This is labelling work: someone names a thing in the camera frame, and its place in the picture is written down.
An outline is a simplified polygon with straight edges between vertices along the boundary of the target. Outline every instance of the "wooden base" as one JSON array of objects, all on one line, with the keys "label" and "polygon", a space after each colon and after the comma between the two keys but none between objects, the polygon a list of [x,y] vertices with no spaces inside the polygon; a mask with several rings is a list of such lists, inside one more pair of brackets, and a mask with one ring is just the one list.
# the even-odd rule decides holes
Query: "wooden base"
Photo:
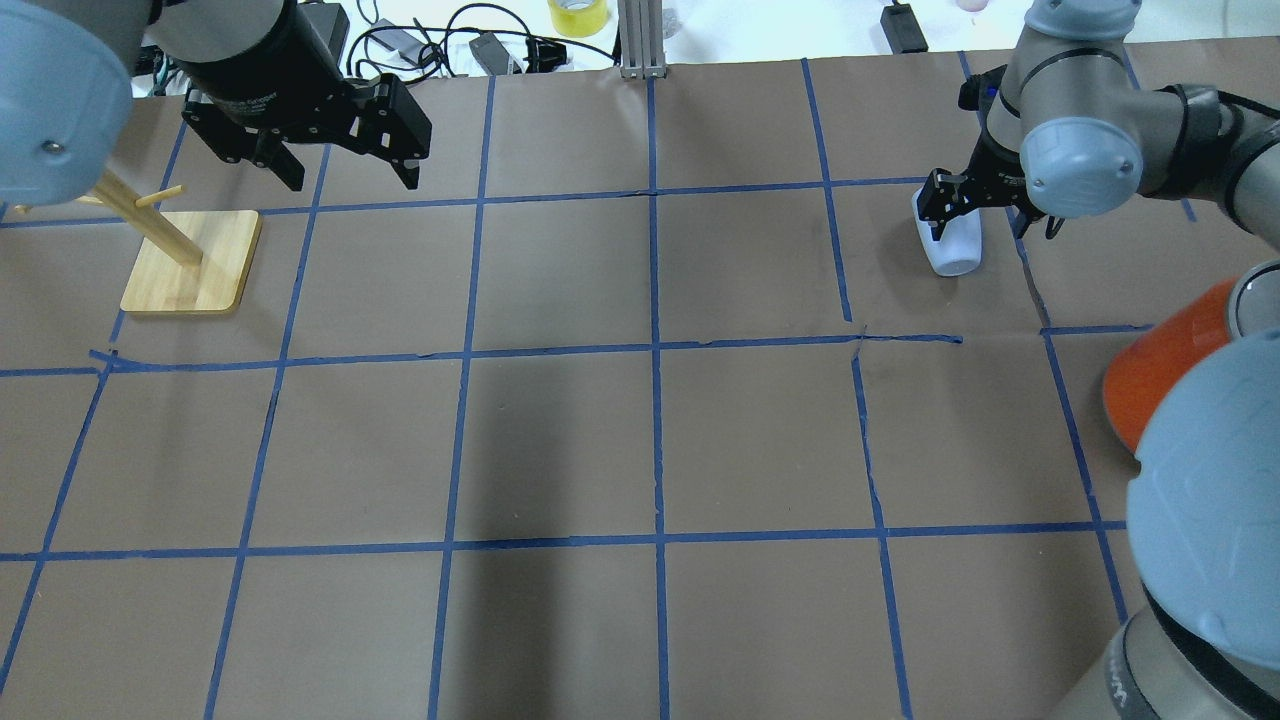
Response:
[{"label": "wooden base", "polygon": [[163,214],[205,256],[198,265],[182,265],[143,240],[120,310],[157,315],[234,310],[262,231],[261,215],[253,210]]}]

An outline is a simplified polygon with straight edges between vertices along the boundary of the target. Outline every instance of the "yellow tape roll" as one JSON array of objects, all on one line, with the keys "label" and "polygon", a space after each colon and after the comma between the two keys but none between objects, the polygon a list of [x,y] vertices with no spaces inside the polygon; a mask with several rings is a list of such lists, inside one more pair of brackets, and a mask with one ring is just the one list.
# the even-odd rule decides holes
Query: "yellow tape roll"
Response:
[{"label": "yellow tape roll", "polygon": [[547,0],[552,9],[552,24],[564,37],[586,37],[600,32],[609,19],[604,0]]}]

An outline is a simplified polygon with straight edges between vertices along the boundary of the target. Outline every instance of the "wooden mug tree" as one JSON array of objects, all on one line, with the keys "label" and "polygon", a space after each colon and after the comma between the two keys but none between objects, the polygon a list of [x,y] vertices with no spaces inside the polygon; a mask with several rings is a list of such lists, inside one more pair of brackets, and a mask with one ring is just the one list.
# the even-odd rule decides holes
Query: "wooden mug tree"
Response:
[{"label": "wooden mug tree", "polygon": [[182,186],[177,186],[142,197],[105,170],[91,195],[79,199],[110,208],[142,233],[142,249],[120,299],[125,313],[211,315],[239,305],[262,229],[261,215],[253,210],[155,209],[156,202],[180,192]]}]

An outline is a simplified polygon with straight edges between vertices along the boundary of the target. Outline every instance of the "wooden peg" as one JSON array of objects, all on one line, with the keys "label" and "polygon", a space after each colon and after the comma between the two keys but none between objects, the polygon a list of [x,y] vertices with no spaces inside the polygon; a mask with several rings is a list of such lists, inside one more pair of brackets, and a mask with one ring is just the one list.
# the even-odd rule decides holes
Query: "wooden peg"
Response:
[{"label": "wooden peg", "polygon": [[111,170],[104,170],[102,178],[93,186],[93,195],[115,214],[155,243],[165,255],[179,265],[198,268],[205,252],[187,236],[173,227],[159,210],[150,205],[138,206],[140,196]]},{"label": "wooden peg", "polygon": [[152,192],[151,195],[143,195],[138,197],[133,204],[138,208],[146,208],[147,205],[155,205],[156,202],[163,202],[170,197],[178,197],[183,192],[187,192],[187,186],[175,184],[173,187],[166,187],[160,192]]}]

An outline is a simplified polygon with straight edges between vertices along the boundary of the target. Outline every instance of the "blue tape grid line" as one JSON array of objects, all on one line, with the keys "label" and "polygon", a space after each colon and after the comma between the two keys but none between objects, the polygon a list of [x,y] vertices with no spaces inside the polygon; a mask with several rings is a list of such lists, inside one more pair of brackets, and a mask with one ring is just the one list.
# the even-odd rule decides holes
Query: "blue tape grid line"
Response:
[{"label": "blue tape grid line", "polygon": [[[876,186],[876,184],[920,184],[924,182],[924,176],[910,176],[910,177],[888,177],[888,178],[844,178],[829,181],[831,187],[863,187],[863,186]],[[399,202],[362,202],[362,204],[339,204],[339,205],[320,205],[315,209],[316,213],[364,213],[370,210],[408,210],[419,208],[457,208],[457,206],[472,206],[472,205],[512,205],[518,202],[563,202],[572,200],[613,200],[620,197],[645,197],[645,196],[667,196],[667,195],[719,195],[719,193],[732,193],[732,192],[777,192],[786,190],[817,190],[826,187],[828,183],[823,181],[808,181],[808,182],[780,182],[780,183],[758,183],[758,184],[717,184],[717,186],[703,186],[703,187],[657,187],[657,188],[644,188],[644,190],[622,190],[622,191],[605,191],[605,192],[567,192],[557,195],[511,195],[511,196],[498,196],[498,197],[458,197],[458,199],[442,199],[442,200],[404,200]],[[262,215],[307,215],[312,211],[310,206],[296,206],[296,208],[260,208],[257,210]],[[14,223],[0,222],[0,229],[23,229],[23,228],[58,228],[58,227],[76,227],[76,225],[106,225],[106,224],[120,224],[124,220],[120,218],[79,218],[79,219],[59,219],[59,220],[22,220]]]},{"label": "blue tape grid line", "polygon": [[1075,465],[1080,471],[1080,484],[1084,488],[1084,498],[1089,503],[1089,516],[1093,519],[1094,533],[1098,537],[1098,548],[1102,551],[1102,565],[1106,568],[1107,583],[1111,585],[1111,598],[1116,606],[1116,619],[1124,623],[1129,619],[1125,609],[1124,593],[1120,591],[1120,575],[1116,573],[1115,559],[1111,555],[1111,543],[1107,539],[1107,528],[1102,523],[1102,511],[1098,507],[1098,498],[1093,495],[1093,478],[1089,475],[1089,464],[1084,457],[1084,446],[1080,442],[1080,432],[1075,424],[1075,413],[1071,410],[1071,400],[1066,393],[1066,380],[1062,378],[1062,368],[1057,361],[1057,350],[1053,347],[1053,336],[1044,334],[1044,351],[1048,354],[1050,369],[1053,373],[1053,386],[1057,388],[1057,397],[1062,405],[1062,415],[1066,419],[1066,430],[1071,436],[1071,450],[1075,452]]},{"label": "blue tape grid line", "polygon": [[845,281],[845,255],[840,250],[840,225],[836,222],[836,197],[831,191],[831,163],[827,159],[827,141],[822,135],[822,114],[818,111],[818,95],[813,90],[813,72],[809,68],[808,58],[800,60],[800,69],[804,72],[804,88],[809,96],[809,114],[813,115],[813,135],[818,138],[818,164],[822,168],[822,191],[827,199],[827,225],[831,232],[831,252],[836,259],[840,311],[844,313],[846,323],[852,323],[854,314],[849,307],[849,287]]},{"label": "blue tape grid line", "polygon": [[[965,78],[970,77],[970,68],[968,58],[964,53],[959,54],[960,65],[965,73]],[[1124,54],[1125,69],[1129,72],[1130,82],[1137,88],[1138,78],[1133,73],[1133,65],[1129,63],[1129,54]],[[1012,210],[1006,208],[1005,215],[1009,219],[1010,229],[1014,225]],[[1084,491],[1085,501],[1089,506],[1089,518],[1092,519],[1093,532],[1098,541],[1098,551],[1102,555],[1102,565],[1106,570],[1107,584],[1111,587],[1111,598],[1116,609],[1116,619],[1124,623],[1129,618],[1128,609],[1125,607],[1124,593],[1120,589],[1120,577],[1116,571],[1115,557],[1111,553],[1111,542],[1107,538],[1107,530],[1111,529],[1102,520],[1102,511],[1098,507],[1098,500],[1093,493],[1093,478],[1089,474],[1089,466],[1084,457],[1084,446],[1080,442],[1080,433],[1075,424],[1075,413],[1071,409],[1071,400],[1066,392],[1066,380],[1062,377],[1062,368],[1057,359],[1057,350],[1053,346],[1053,337],[1056,334],[1089,334],[1098,332],[1135,332],[1140,328],[1135,327],[1085,327],[1085,328],[1055,328],[1052,320],[1050,319],[1048,307],[1044,304],[1044,299],[1041,297],[1039,291],[1036,287],[1034,274],[1032,272],[1030,260],[1027,255],[1027,246],[1018,237],[1014,238],[1018,247],[1018,255],[1023,263],[1023,272],[1027,273],[1029,281],[1029,290],[1036,301],[1037,309],[1043,318],[1044,327],[1041,331],[1041,337],[1044,341],[1044,352],[1048,356],[1050,370],[1053,375],[1053,386],[1057,389],[1059,402],[1062,407],[1062,419],[1066,423],[1068,434],[1071,438],[1071,451],[1075,454],[1075,464],[1080,475],[1080,486]]]},{"label": "blue tape grid line", "polygon": [[[93,415],[97,413],[97,405],[102,400],[102,392],[106,389],[106,380],[110,374],[110,364],[108,364],[106,368],[97,374],[97,387],[93,389],[93,397],[90,400],[88,410],[84,413],[84,421],[81,424],[79,434],[76,437],[76,445],[72,447],[72,456],[67,462],[67,470],[63,473],[63,482],[58,487],[58,498],[54,501],[54,511],[49,518],[49,525],[45,528],[45,539],[40,546],[40,551],[44,556],[49,555],[49,551],[54,544],[54,534],[58,532],[58,520],[63,515],[63,506],[67,503],[67,493],[70,492],[72,479],[76,477],[76,466],[79,464],[81,451],[84,450],[84,438],[88,437],[88,430],[93,425]],[[13,669],[13,659],[18,652],[18,643],[22,641],[22,630],[27,625],[27,616],[31,614],[31,603],[36,597],[36,585],[40,584],[40,575],[45,571],[45,562],[46,560],[44,557],[36,559],[36,565],[31,570],[31,582],[27,583],[27,593],[22,598],[18,620],[14,623],[13,633],[9,635],[9,646],[4,653],[4,662],[0,664],[0,694],[4,693],[5,683],[9,680],[9,671]]]},{"label": "blue tape grid line", "polygon": [[872,518],[876,521],[876,537],[879,543],[881,580],[884,585],[884,610],[888,616],[888,637],[893,648],[893,673],[897,676],[897,700],[902,716],[911,720],[911,689],[906,675],[906,656],[902,651],[902,628],[897,615],[897,592],[893,589],[893,565],[890,557],[888,532],[884,528],[884,507],[876,489],[876,471],[872,462],[872,448],[867,423],[867,391],[863,387],[863,365],[859,357],[851,363],[854,377],[854,396],[858,400],[858,429],[863,441],[863,461],[867,464],[867,489],[872,500]]},{"label": "blue tape grid line", "polygon": [[658,620],[658,715],[671,720],[671,662],[667,634],[667,501],[662,456],[662,304],[658,247],[658,99],[654,78],[645,81],[649,136],[649,341],[653,354],[653,525],[654,588]]},{"label": "blue tape grid line", "polygon": [[[965,74],[969,74],[968,59],[964,53],[959,54],[961,67]],[[452,553],[454,551],[498,551],[498,550],[513,550],[513,548],[535,548],[535,547],[594,547],[594,546],[626,546],[626,544],[654,544],[657,552],[657,574],[658,574],[658,619],[659,619],[659,687],[660,687],[660,706],[663,717],[669,717],[669,678],[668,678],[668,659],[667,659],[667,606],[666,606],[666,553],[664,547],[669,543],[705,543],[705,542],[782,542],[782,541],[800,541],[800,539],[870,539],[876,538],[881,544],[881,561],[882,561],[882,575],[886,592],[886,607],[888,612],[891,641],[895,652],[895,669],[899,678],[900,701],[902,705],[904,715],[911,716],[910,710],[910,696],[908,689],[905,660],[902,657],[901,647],[901,634],[899,629],[899,619],[896,611],[896,596],[892,585],[892,568],[888,556],[888,543],[887,539],[892,537],[952,537],[952,536],[969,536],[969,534],[1021,534],[1021,533],[1056,533],[1056,532],[1094,532],[1100,534],[1100,543],[1102,543],[1102,551],[1105,561],[1107,562],[1108,579],[1112,583],[1112,592],[1117,601],[1117,612],[1123,616],[1123,598],[1119,596],[1119,585],[1115,578],[1115,568],[1110,559],[1110,550],[1106,544],[1106,530],[1124,529],[1123,521],[1105,521],[1094,512],[1094,518],[1088,523],[1046,523],[1046,524],[1014,524],[1014,525],[961,525],[961,527],[920,527],[920,528],[890,528],[884,525],[883,511],[879,505],[878,496],[876,495],[874,477],[872,475],[872,462],[870,451],[867,445],[867,418],[865,418],[865,397],[861,387],[861,373],[860,364],[855,359],[852,370],[855,379],[855,391],[859,401],[859,420],[864,439],[864,452],[867,452],[867,468],[868,468],[868,483],[873,497],[873,507],[876,515],[874,528],[852,528],[852,529],[814,529],[814,530],[763,530],[763,532],[727,532],[727,533],[666,533],[664,528],[664,505],[663,505],[663,492],[662,492],[662,384],[660,384],[660,354],[662,351],[675,351],[675,350],[695,350],[695,348],[708,348],[708,347],[758,347],[758,346],[777,346],[777,345],[812,345],[812,343],[838,343],[838,342],[855,342],[859,340],[873,340],[873,341],[908,341],[908,342],[963,342],[959,336],[863,336],[863,334],[850,334],[850,336],[823,336],[823,337],[792,337],[792,338],[762,338],[762,340],[724,340],[713,342],[662,342],[660,341],[660,323],[659,323],[659,297],[658,297],[658,213],[657,213],[657,199],[663,195],[699,195],[699,193],[718,193],[718,192],[758,192],[758,191],[785,191],[785,190],[813,190],[822,187],[827,197],[828,209],[828,222],[832,231],[833,254],[837,263],[837,281],[841,286],[841,302],[842,309],[846,313],[846,319],[850,315],[847,307],[847,290],[845,288],[844,273],[838,272],[842,265],[842,255],[840,252],[840,238],[838,228],[835,222],[833,200],[832,200],[832,187],[845,187],[845,186],[870,186],[870,184],[918,184],[924,181],[923,177],[902,177],[902,178],[865,178],[865,179],[837,179],[833,181],[829,177],[829,165],[826,156],[824,138],[822,135],[820,117],[818,114],[817,99],[813,90],[812,73],[808,60],[803,61],[803,69],[806,82],[806,91],[810,99],[810,111],[813,113],[814,132],[818,142],[819,160],[823,168],[823,181],[822,182],[800,182],[800,183],[773,183],[773,184],[741,184],[741,186],[717,186],[717,187],[678,187],[678,188],[659,188],[657,177],[657,131],[654,122],[654,85],[650,79],[648,83],[649,92],[649,188],[634,192],[598,192],[598,193],[564,193],[564,195],[547,195],[547,196],[509,196],[509,197],[493,197],[486,199],[484,196],[484,184],[488,172],[488,152],[489,152],[489,137],[492,132],[492,111],[493,111],[493,79],[490,78],[486,118],[485,118],[485,133],[484,133],[484,146],[481,151],[481,179],[480,190],[476,199],[465,200],[433,200],[433,201],[411,201],[411,202],[385,202],[385,204],[369,204],[369,205],[333,205],[321,206],[320,193],[324,183],[324,173],[329,161],[329,149],[325,149],[324,160],[320,168],[320,178],[317,181],[315,195],[312,202],[308,208],[280,208],[269,209],[262,213],[266,215],[287,215],[287,214],[308,214],[307,233],[303,242],[302,259],[298,266],[298,274],[294,283],[293,296],[291,299],[291,307],[285,325],[284,338],[282,340],[282,352],[278,360],[264,360],[259,363],[232,363],[232,364],[189,364],[189,365],[152,365],[145,363],[134,363],[124,359],[118,359],[114,355],[105,354],[92,354],[96,359],[104,361],[106,368],[97,370],[93,368],[67,368],[67,369],[32,369],[32,370],[0,370],[0,377],[29,377],[29,375],[59,375],[59,374],[97,374],[100,377],[99,388],[95,393],[93,401],[90,406],[90,411],[86,416],[84,425],[82,428],[82,434],[77,442],[76,451],[73,452],[72,461],[67,470],[67,477],[64,478],[64,484],[60,488],[59,501],[55,507],[55,515],[51,519],[49,532],[46,533],[45,547],[36,553],[0,553],[0,561],[35,561],[36,568],[32,573],[32,580],[28,585],[28,593],[24,600],[24,605],[19,616],[19,621],[15,625],[13,638],[10,641],[5,662],[0,667],[0,689],[3,689],[4,680],[8,678],[9,669],[13,662],[13,656],[18,646],[18,639],[20,637],[22,625],[26,621],[27,614],[29,611],[31,598],[35,593],[36,584],[38,583],[40,573],[46,562],[56,561],[90,561],[90,560],[116,560],[116,559],[133,559],[133,557],[234,557],[237,560],[236,571],[233,575],[232,588],[228,596],[228,607],[224,616],[223,633],[220,635],[218,656],[215,659],[215,670],[210,680],[210,692],[206,700],[206,717],[212,716],[214,706],[216,702],[218,684],[220,682],[220,673],[223,664],[225,661],[227,644],[230,635],[232,621],[234,618],[234,605],[238,597],[239,580],[242,578],[243,561],[246,557],[253,556],[314,556],[314,555],[352,555],[352,553],[385,553],[385,552],[442,552],[449,560],[442,562],[442,582],[440,582],[440,597],[438,605],[436,615],[436,638],[435,638],[435,651],[433,656],[433,669],[431,669],[431,688],[430,688],[430,716],[435,717],[438,712],[438,698],[439,698],[439,683],[440,683],[440,665],[443,662],[443,642],[444,642],[444,625],[447,615],[447,601],[448,601],[448,568],[451,566]],[[165,172],[165,182],[168,184],[169,176],[173,172],[178,151],[182,143],[182,137],[184,135],[186,126],[179,129],[179,136],[175,141],[173,152],[170,155],[169,167]],[[613,345],[613,346],[581,346],[581,347],[554,347],[554,348],[527,348],[527,350],[500,350],[500,351],[472,351],[471,338],[474,333],[474,311],[475,311],[475,297],[476,297],[476,284],[479,275],[479,259],[480,259],[480,237],[481,237],[481,224],[483,224],[483,209],[486,204],[509,204],[509,202],[532,202],[532,201],[566,201],[566,200],[593,200],[593,199],[613,199],[613,197],[632,197],[632,196],[648,196],[650,199],[650,284],[652,284],[652,342],[649,345],[636,343],[636,345]],[[471,291],[468,297],[468,320],[467,320],[467,342],[461,352],[440,352],[433,355],[370,355],[370,356],[344,356],[344,357],[302,357],[302,359],[288,359],[288,343],[292,337],[293,318],[297,310],[298,296],[301,292],[303,273],[306,265],[306,256],[310,249],[311,237],[314,233],[314,227],[316,222],[316,215],[320,213],[334,213],[334,211],[360,211],[360,210],[378,210],[378,209],[394,209],[394,208],[425,208],[425,206],[451,206],[451,205],[475,205],[476,206],[476,229],[474,238],[474,255],[472,255],[472,277],[471,277]],[[119,219],[106,218],[106,219],[86,219],[86,220],[37,220],[29,223],[5,223],[3,227],[56,227],[56,225],[81,225],[81,224],[106,224],[118,223]],[[1018,242],[1019,255],[1023,259],[1024,266],[1029,263],[1027,259],[1025,247]],[[1083,465],[1083,454],[1079,448],[1078,433],[1074,427],[1074,416],[1070,414],[1070,406],[1065,396],[1064,386],[1061,384],[1061,373],[1056,364],[1056,356],[1052,355],[1052,337],[1057,334],[1085,334],[1085,333],[1102,333],[1102,332],[1139,332],[1144,328],[1129,327],[1129,325],[1116,325],[1116,327],[1087,327],[1087,328],[1055,328],[1046,327],[1042,331],[1044,336],[1046,346],[1051,352],[1051,364],[1055,369],[1055,380],[1059,383],[1060,398],[1064,402],[1064,411],[1068,414],[1068,423],[1070,432],[1073,434],[1073,445],[1076,450],[1078,462],[1082,464],[1082,480],[1085,483],[1085,492],[1091,495],[1092,502],[1092,489],[1089,488],[1089,480],[1087,477],[1087,468]],[[113,342],[119,332],[119,323],[113,329]],[[636,536],[595,536],[595,537],[570,537],[570,538],[522,538],[522,539],[503,539],[503,541],[454,541],[453,529],[456,523],[456,507],[457,507],[457,487],[458,487],[458,468],[461,464],[461,448],[462,448],[462,434],[465,428],[465,411],[466,411],[466,388],[468,380],[470,360],[475,357],[521,357],[521,356],[534,356],[534,355],[568,355],[568,354],[582,354],[582,352],[643,352],[648,351],[653,354],[653,402],[654,402],[654,474],[655,474],[655,532],[652,536],[636,534]],[[333,546],[291,546],[291,547],[250,547],[248,538],[251,534],[252,516],[256,506],[257,489],[260,487],[261,473],[265,464],[265,455],[270,439],[270,429],[274,419],[279,392],[283,388],[283,375],[288,366],[298,365],[320,365],[320,364],[342,364],[342,363],[387,363],[387,361],[415,361],[415,360],[462,360],[463,374],[460,380],[460,405],[456,427],[456,442],[454,442],[454,466],[451,475],[451,500],[447,523],[447,537],[442,542],[421,542],[421,543],[387,543],[387,544],[333,544]],[[108,375],[111,373],[134,373],[134,372],[209,372],[209,370],[238,370],[238,369],[262,369],[274,368],[276,370],[276,383],[273,388],[271,402],[268,409],[268,416],[264,423],[264,437],[260,446],[259,460],[255,469],[255,479],[250,493],[248,505],[246,507],[244,524],[242,527],[242,537],[238,547],[225,547],[225,548],[156,548],[156,550],[120,550],[120,551],[60,551],[51,552],[50,542],[52,538],[52,532],[56,525],[56,519],[61,510],[61,503],[65,500],[67,491],[69,489],[70,478],[74,471],[74,465],[78,461],[79,450],[83,443],[84,434],[88,430],[92,414],[96,410],[99,398],[101,397],[102,389],[106,383]]]},{"label": "blue tape grid line", "polygon": [[97,368],[31,368],[0,370],[0,378],[47,378],[55,375],[96,375]]},{"label": "blue tape grid line", "polygon": [[480,181],[476,187],[475,234],[471,241],[471,284],[467,292],[467,325],[466,340],[462,347],[462,372],[458,379],[458,410],[453,428],[453,464],[449,470],[449,503],[444,524],[444,550],[440,560],[440,587],[435,607],[435,643],[431,650],[431,678],[428,688],[426,716],[429,720],[439,717],[440,708],[440,678],[444,664],[445,621],[449,611],[449,580],[453,570],[453,538],[457,529],[458,515],[458,484],[462,475],[462,439],[467,420],[467,391],[471,383],[471,351],[475,342],[476,325],[476,295],[480,282],[480,251],[481,237],[484,236],[484,197],[485,186],[489,179],[489,145],[493,137],[493,96],[497,87],[497,78],[489,77],[489,88],[485,96],[484,110],[484,136],[480,143]]},{"label": "blue tape grid line", "polygon": [[[1124,530],[1123,520],[1103,520],[1106,530]],[[1096,524],[1089,520],[1070,523],[1021,523],[998,525],[922,525],[886,528],[817,528],[801,530],[722,530],[664,533],[666,544],[750,543],[750,542],[805,542],[805,541],[860,541],[890,538],[940,538],[970,536],[1030,536],[1053,533],[1092,533]],[[453,552],[495,552],[504,550],[536,550],[564,547],[636,547],[655,544],[657,533],[622,536],[568,536],[544,538],[504,538],[453,541]],[[0,562],[108,562],[113,560],[225,557],[234,559],[241,552],[247,557],[317,557],[335,555],[388,555],[406,552],[444,552],[444,541],[390,542],[390,543],[339,543],[296,546],[239,547],[159,547],[134,550],[58,550],[36,552],[0,552]]]},{"label": "blue tape grid line", "polygon": [[284,333],[280,338],[279,363],[275,369],[275,382],[271,387],[271,400],[266,407],[266,418],[262,421],[262,441],[259,445],[257,460],[253,465],[253,480],[250,484],[248,501],[244,505],[244,521],[241,525],[239,547],[236,552],[236,569],[232,573],[230,589],[227,593],[227,610],[223,614],[223,628],[218,637],[218,652],[214,656],[214,670],[209,679],[209,694],[205,698],[205,720],[212,720],[214,710],[218,705],[218,689],[221,685],[223,666],[227,662],[227,646],[230,642],[232,625],[236,620],[236,605],[239,600],[241,580],[244,575],[244,560],[248,557],[248,541],[253,530],[253,515],[257,510],[257,496],[262,487],[262,470],[266,468],[266,452],[271,443],[271,430],[275,424],[275,411],[280,402],[280,391],[284,388],[284,360],[289,356],[289,342],[293,340],[293,320],[298,313],[298,300],[302,295],[302,283],[306,277],[307,259],[311,252],[311,241],[315,234],[316,209],[320,206],[320,192],[324,188],[325,173],[329,169],[330,146],[325,146],[320,159],[320,170],[316,173],[316,187],[311,197],[311,213],[307,217],[307,229],[302,238],[302,251],[298,256],[298,269],[293,281],[293,293],[289,297],[289,310],[284,320]]},{"label": "blue tape grid line", "polygon": [[[1068,332],[1071,328],[1061,328]],[[950,334],[833,334],[833,336],[801,336],[801,337],[765,337],[765,338],[739,338],[739,340],[712,340],[712,341],[671,341],[659,342],[662,351],[687,351],[687,350],[716,350],[728,347],[794,347],[804,345],[847,345],[854,342],[942,342],[948,345],[963,345],[964,337]],[[625,352],[652,352],[653,343],[625,343],[625,345],[580,345],[567,347],[529,347],[512,350],[474,350],[471,359],[492,357],[545,357],[558,355],[607,355]],[[465,351],[416,354],[389,354],[389,355],[338,355],[329,357],[287,357],[284,360],[243,360],[236,363],[145,363],[129,360],[105,352],[91,350],[90,357],[96,360],[113,360],[113,373],[220,373],[236,370],[262,370],[273,368],[297,368],[310,365],[351,365],[357,363],[424,363],[435,360],[462,360]],[[92,368],[68,369],[32,369],[32,370],[0,370],[0,377],[13,375],[52,375],[52,374],[92,374],[97,370]]]}]

